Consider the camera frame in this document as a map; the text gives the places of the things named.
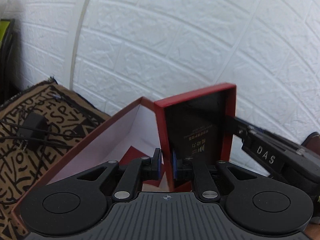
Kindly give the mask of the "brown cardboard storage box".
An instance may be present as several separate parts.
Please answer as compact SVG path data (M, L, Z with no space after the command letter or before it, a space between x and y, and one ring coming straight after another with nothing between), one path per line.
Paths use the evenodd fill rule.
M160 147L154 103L141 97L102 123L51 167L36 189L97 166L120 161L130 147L152 156Z

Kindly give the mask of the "black power adapter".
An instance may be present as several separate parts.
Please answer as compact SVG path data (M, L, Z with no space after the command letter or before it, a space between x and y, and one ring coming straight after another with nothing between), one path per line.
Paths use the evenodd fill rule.
M43 139L48 132L47 119L37 113L30 113L17 131L17 136L27 139Z

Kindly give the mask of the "red shallow box lid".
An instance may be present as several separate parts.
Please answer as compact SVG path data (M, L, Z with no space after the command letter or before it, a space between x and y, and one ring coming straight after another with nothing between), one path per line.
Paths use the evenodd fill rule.
M188 158L208 165L228 160L233 135L228 119L235 117L236 85L220 83L155 101L159 140L171 191L187 187L178 172Z

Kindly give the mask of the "letter pattern brown blanket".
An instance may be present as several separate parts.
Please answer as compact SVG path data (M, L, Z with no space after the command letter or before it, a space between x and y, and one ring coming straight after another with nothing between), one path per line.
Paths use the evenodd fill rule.
M26 230L12 214L28 190L110 118L78 93L44 80L1 105L1 239Z

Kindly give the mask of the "dark brown headboard panel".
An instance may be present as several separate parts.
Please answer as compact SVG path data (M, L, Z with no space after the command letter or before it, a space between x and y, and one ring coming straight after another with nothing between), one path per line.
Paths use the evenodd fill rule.
M319 133L318 132L312 132L310 135L306 137L306 139L302 142L302 146L306 147L307 144L315 137L318 137Z

